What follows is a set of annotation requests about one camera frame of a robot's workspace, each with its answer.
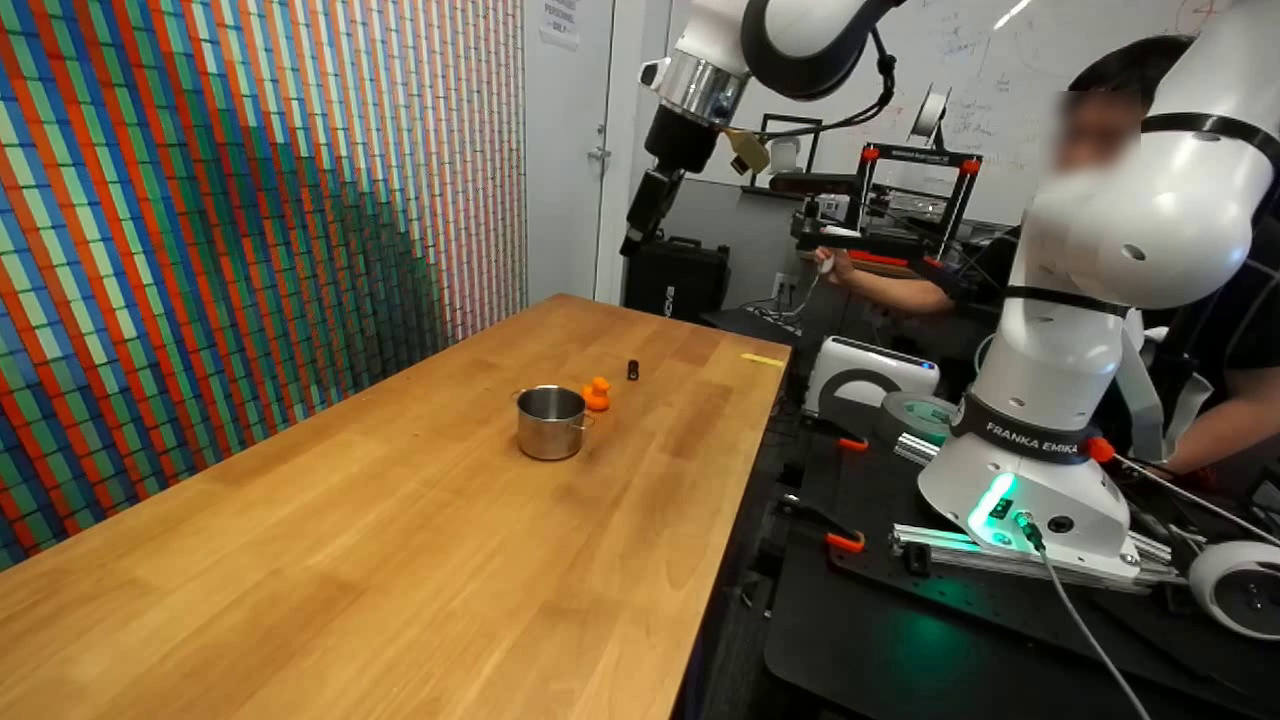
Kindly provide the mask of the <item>grey door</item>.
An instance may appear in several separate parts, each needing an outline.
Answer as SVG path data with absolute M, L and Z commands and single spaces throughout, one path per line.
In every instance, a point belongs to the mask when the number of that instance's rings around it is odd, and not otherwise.
M 524 0 L 524 141 L 527 296 L 590 299 L 607 167 L 588 151 L 607 147 L 614 0 L 580 0 L 576 53 L 544 44 L 538 0 Z

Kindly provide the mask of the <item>black hard case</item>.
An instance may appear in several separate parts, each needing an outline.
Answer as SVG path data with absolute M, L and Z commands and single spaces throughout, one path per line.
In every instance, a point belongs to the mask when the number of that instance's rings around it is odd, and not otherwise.
M 712 249 L 685 237 L 644 243 L 627 260 L 622 306 L 701 324 L 724 306 L 730 258 L 728 245 Z

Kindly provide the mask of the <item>paper sign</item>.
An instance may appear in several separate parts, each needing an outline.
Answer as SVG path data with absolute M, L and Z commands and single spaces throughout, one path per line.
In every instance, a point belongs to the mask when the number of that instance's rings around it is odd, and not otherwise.
M 541 12 L 539 35 L 544 44 L 576 53 L 581 37 L 579 32 L 580 0 L 538 0 Z

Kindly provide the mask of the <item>hand controller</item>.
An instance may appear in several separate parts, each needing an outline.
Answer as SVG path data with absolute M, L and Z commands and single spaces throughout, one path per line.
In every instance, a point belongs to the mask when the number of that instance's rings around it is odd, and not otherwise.
M 852 268 L 851 251 L 860 249 L 863 236 L 858 231 L 824 227 L 819 231 L 820 243 L 814 255 L 820 275 L 841 275 Z

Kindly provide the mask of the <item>black 3D printer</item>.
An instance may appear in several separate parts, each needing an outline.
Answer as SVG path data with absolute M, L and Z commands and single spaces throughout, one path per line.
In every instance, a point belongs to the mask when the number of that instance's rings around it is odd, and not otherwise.
M 915 220 L 891 209 L 892 191 L 876 182 L 876 170 L 891 161 L 942 168 L 955 172 L 955 184 L 946 196 L 938 222 Z M 817 249 L 819 231 L 838 227 L 861 233 L 860 249 L 851 259 L 876 266 L 902 268 L 928 281 L 957 283 L 960 270 L 945 264 L 954 249 L 960 222 L 972 197 L 984 158 L 900 143 L 865 143 L 854 174 L 788 172 L 769 181 L 769 190 L 797 195 L 790 233 L 801 251 Z

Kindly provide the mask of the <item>filament spool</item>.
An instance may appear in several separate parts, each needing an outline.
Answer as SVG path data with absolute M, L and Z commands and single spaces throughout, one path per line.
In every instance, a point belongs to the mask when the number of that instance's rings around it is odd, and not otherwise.
M 908 140 L 920 140 L 927 147 L 945 150 L 943 120 L 952 90 L 931 85 L 908 132 Z

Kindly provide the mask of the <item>white box device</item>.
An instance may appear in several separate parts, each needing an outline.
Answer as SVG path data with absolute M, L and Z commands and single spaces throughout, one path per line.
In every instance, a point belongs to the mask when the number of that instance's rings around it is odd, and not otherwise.
M 822 414 L 826 400 L 877 407 L 892 392 L 932 395 L 940 384 L 936 363 L 860 341 L 829 336 L 820 345 L 808 379 L 803 413 Z

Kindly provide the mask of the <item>whiteboard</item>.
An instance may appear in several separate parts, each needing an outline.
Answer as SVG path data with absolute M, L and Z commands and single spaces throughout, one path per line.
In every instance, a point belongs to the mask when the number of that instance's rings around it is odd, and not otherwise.
M 852 172 L 864 143 L 908 143 L 931 90 L 947 94 L 947 149 L 983 156 L 965 219 L 1016 224 L 1051 159 L 1060 92 L 1092 61 L 1152 35 L 1199 35 L 1234 0 L 910 0 L 879 24 L 897 58 L 896 94 L 872 122 L 824 132 L 813 170 Z M 881 92 L 868 47 L 850 81 L 814 102 L 787 100 L 753 82 L 735 117 L 758 128 L 765 114 L 826 122 L 851 115 Z M 745 179 L 721 142 L 705 173 L 687 179 L 673 225 L 732 213 Z

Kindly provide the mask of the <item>small steel pot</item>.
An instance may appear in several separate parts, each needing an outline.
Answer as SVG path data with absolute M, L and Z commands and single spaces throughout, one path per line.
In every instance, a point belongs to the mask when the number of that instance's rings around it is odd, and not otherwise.
M 576 456 L 585 445 L 590 418 L 585 397 L 563 386 L 516 389 L 516 447 L 527 457 L 556 462 Z

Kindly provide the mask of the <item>black clamp orange tip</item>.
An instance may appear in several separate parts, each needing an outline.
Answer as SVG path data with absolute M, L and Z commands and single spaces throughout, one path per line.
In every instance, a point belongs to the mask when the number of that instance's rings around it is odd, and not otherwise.
M 805 415 L 799 429 L 805 452 L 837 448 L 841 452 L 864 454 L 870 445 L 870 421 L 856 414 L 835 418 Z
M 860 530 L 854 530 L 837 521 L 824 509 L 801 501 L 796 495 L 783 495 L 776 505 L 785 516 L 814 527 L 824 533 L 824 542 L 845 553 L 861 553 L 867 546 L 867 538 Z

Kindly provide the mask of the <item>grey tape roll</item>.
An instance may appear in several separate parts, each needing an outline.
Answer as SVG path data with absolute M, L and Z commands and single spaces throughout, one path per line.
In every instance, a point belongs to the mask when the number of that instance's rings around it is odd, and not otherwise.
M 892 392 L 881 400 L 873 432 L 888 442 L 908 434 L 941 446 L 950 437 L 950 428 L 957 414 L 957 405 L 932 395 Z

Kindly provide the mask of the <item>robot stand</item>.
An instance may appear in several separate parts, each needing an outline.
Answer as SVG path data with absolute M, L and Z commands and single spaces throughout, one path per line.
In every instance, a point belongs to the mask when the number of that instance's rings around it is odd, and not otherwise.
M 1053 587 L 932 562 L 895 524 L 927 525 L 915 466 L 877 438 L 805 452 L 790 404 L 771 419 L 735 532 L 733 585 L 701 652 L 701 720 L 1134 720 Z M 781 514 L 783 495 L 867 538 L 845 553 Z

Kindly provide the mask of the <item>person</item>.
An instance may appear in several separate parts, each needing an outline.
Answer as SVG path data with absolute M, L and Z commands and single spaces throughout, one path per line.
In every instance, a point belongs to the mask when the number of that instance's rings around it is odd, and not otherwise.
M 1192 44 L 1185 35 L 1155 35 L 1091 63 L 1068 86 L 1061 105 L 1056 172 L 1115 161 L 1138 135 L 1155 91 Z M 1248 486 L 1252 462 L 1280 457 L 1280 211 L 1257 228 L 1245 265 L 1222 288 L 1190 351 L 1212 387 L 1198 418 L 1158 471 L 1178 484 L 1226 492 Z M 1021 227 L 995 236 L 973 256 L 970 304 L 998 309 Z M 849 251 L 818 247 L 820 275 L 851 293 L 914 316 L 952 314 L 961 300 L 923 279 L 876 275 L 854 266 Z M 1132 445 L 1130 418 L 1112 384 L 1092 421 L 1116 447 Z

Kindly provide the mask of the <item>white round device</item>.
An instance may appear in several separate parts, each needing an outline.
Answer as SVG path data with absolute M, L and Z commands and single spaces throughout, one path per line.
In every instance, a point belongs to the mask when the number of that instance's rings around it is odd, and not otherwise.
M 1280 642 L 1280 547 L 1231 541 L 1190 562 L 1193 598 L 1216 623 L 1257 641 Z

